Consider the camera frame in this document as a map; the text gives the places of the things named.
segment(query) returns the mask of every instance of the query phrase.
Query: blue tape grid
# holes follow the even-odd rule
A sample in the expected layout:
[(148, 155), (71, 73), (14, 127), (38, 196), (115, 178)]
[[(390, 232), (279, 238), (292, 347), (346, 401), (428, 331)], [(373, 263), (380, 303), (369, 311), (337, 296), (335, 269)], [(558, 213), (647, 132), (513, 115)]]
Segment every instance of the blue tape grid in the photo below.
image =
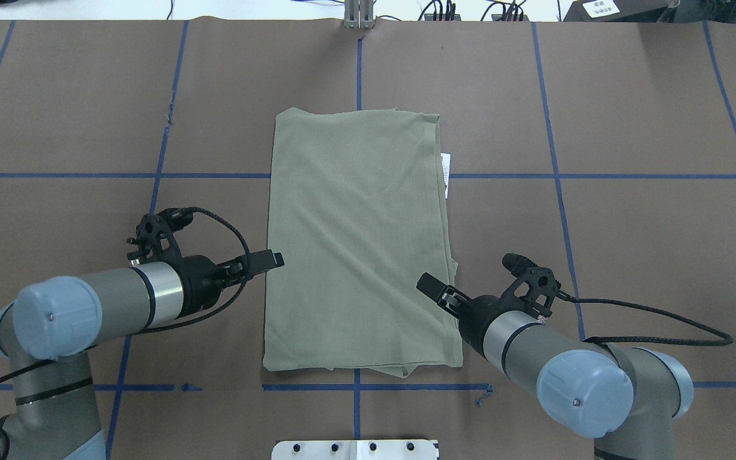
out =
[[(184, 48), (187, 41), (187, 31), (189, 22), (185, 21), (181, 32), (181, 45), (178, 51), (178, 64), (176, 64), (175, 76), (172, 80), (172, 99), (169, 104), (169, 115), (167, 116), (167, 124), (164, 127), (163, 139), (161, 140), (160, 156), (158, 157), (158, 167), (155, 172), (0, 172), (0, 178), (154, 178), (155, 184), (152, 191), (151, 203), (149, 204), (149, 212), (155, 210), (155, 205), (160, 189), (160, 181), (162, 178), (271, 178), (268, 172), (163, 172), (164, 160), (166, 157), (167, 142), (169, 142), (169, 131), (172, 123), (172, 115), (175, 108), (175, 97), (178, 91), (178, 79), (181, 71)], [(2, 49), (0, 50), (0, 67), (2, 65), (8, 44), (11, 40), (15, 21), (11, 21), (8, 32), (5, 35)], [(708, 23), (703, 21), (703, 30), (706, 36), (706, 42), (712, 67), (715, 71), (719, 92), (723, 98), (728, 117), (732, 125), (734, 135), (736, 137), (736, 117), (733, 108), (728, 99), (725, 85), (721, 76), (721, 70), (716, 60), (712, 36)], [(549, 114), (549, 102), (547, 99), (546, 82), (544, 82), (544, 71), (541, 64), (541, 49), (539, 46), (539, 38), (537, 26), (532, 23), (532, 38), (535, 49), (535, 64), (537, 64), (537, 72), (539, 77), (541, 102), (544, 110), (544, 122), (547, 129), (547, 141), (549, 144), (549, 154), (552, 160), (552, 174), (452, 174), (454, 180), (554, 180), (556, 187), (556, 195), (558, 199), (558, 211), (561, 215), (561, 223), (564, 235), (564, 245), (567, 251), (567, 265), (569, 265), (570, 275), (572, 276), (573, 289), (578, 294), (578, 280), (576, 280), (575, 264), (572, 256), (572, 244), (570, 243), (569, 226), (567, 226), (567, 216), (564, 207), (564, 195), (561, 180), (736, 180), (736, 174), (564, 174), (558, 169), (558, 157), (555, 149), (555, 138), (553, 135), (552, 122)], [(356, 43), (356, 109), (362, 110), (362, 47), (363, 39), (359, 38)], [(578, 312), (578, 328), (581, 338), (585, 337), (584, 323), (581, 315), (580, 305), (576, 306)], [(107, 457), (110, 457), (112, 445), (115, 437), (117, 426), (121, 395), (125, 391), (155, 391), (167, 392), (178, 389), (176, 385), (131, 385), (125, 384), (125, 376), (129, 351), (131, 347), (131, 338), (126, 337), (125, 347), (121, 356), (121, 364), (119, 369), (118, 381), (114, 385), (96, 384), (96, 391), (114, 391), (115, 398), (113, 410), (111, 414), (111, 422), (107, 437)], [(695, 381), (695, 388), (700, 389), (717, 389), (717, 388), (736, 388), (736, 381)], [(354, 370), (353, 384), (288, 384), (288, 385), (263, 385), (265, 391), (351, 391), (353, 392), (353, 411), (354, 411), (354, 437), (360, 439), (360, 393), (362, 391), (406, 391), (406, 390), (431, 390), (431, 391), (480, 391), (490, 390), (488, 384), (364, 384), (362, 383), (362, 371)], [(2, 384), (0, 390), (10, 391), (12, 385)], [(199, 387), (184, 384), (180, 387), (182, 391), (201, 391)]]
[[(172, 99), (169, 102), (169, 114), (164, 126), (164, 136), (161, 139), (161, 151), (158, 155), (158, 170), (155, 171), (155, 185), (152, 187), (152, 198), (149, 200), (149, 213), (155, 212), (158, 203), (158, 189), (160, 188), (161, 175), (164, 171), (164, 160), (166, 160), (166, 147), (169, 142), (169, 131), (172, 127), (172, 114), (175, 111), (175, 96), (178, 95), (178, 81), (181, 77), (181, 64), (183, 63), (183, 50), (187, 46), (187, 33), (189, 32), (189, 21), (185, 20), (181, 32), (181, 47), (178, 49), (178, 63), (175, 64), (175, 76), (172, 78)], [(129, 350), (132, 345), (132, 336), (127, 335), (123, 340), (123, 352), (121, 353), (121, 367), (118, 374), (118, 382), (115, 384), (115, 398), (113, 399), (113, 410), (110, 417), (110, 428), (107, 432), (106, 457), (110, 458), (112, 446), (115, 440), (115, 430), (118, 426), (118, 416), (121, 408), (121, 396), (125, 391), (125, 376), (127, 375), (127, 363), (129, 361)]]

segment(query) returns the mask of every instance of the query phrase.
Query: green towel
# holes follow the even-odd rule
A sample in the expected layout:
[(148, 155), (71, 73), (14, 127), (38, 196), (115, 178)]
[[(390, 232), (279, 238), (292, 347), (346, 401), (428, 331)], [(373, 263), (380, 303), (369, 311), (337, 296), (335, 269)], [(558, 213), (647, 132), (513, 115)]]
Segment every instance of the green towel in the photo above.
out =
[(456, 274), (438, 116), (284, 111), (271, 187), (266, 369), (461, 366), (456, 321), (417, 291)]

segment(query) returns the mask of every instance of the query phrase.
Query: blue joint cover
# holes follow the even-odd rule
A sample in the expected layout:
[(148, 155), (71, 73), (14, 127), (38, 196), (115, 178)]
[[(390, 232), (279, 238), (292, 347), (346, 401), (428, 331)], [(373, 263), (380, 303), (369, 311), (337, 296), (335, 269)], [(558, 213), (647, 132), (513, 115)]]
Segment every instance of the blue joint cover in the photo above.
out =
[(13, 326), (21, 346), (37, 359), (75, 355), (98, 337), (102, 303), (83, 280), (54, 277), (19, 293)]
[(610, 358), (587, 349), (559, 353), (544, 364), (535, 393), (550, 417), (590, 439), (617, 430), (634, 402), (629, 376)]

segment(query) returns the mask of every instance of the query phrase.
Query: metal bracket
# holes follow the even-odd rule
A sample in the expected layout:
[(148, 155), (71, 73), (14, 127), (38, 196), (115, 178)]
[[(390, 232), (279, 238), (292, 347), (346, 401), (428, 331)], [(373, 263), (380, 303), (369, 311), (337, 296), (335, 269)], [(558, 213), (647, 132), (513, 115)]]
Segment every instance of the metal bracket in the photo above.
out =
[(374, 28), (374, 0), (345, 0), (346, 29)]
[(438, 460), (437, 440), (282, 441), (272, 460)]

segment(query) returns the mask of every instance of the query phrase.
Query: fabric tag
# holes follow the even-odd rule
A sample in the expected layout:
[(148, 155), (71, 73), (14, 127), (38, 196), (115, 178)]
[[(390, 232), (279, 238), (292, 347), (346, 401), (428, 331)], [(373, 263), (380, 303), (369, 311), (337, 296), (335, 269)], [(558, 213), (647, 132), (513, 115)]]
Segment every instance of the fabric tag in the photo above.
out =
[(447, 200), (447, 181), (450, 178), (450, 154), (442, 152), (441, 154), (441, 171), (445, 175), (445, 200)]

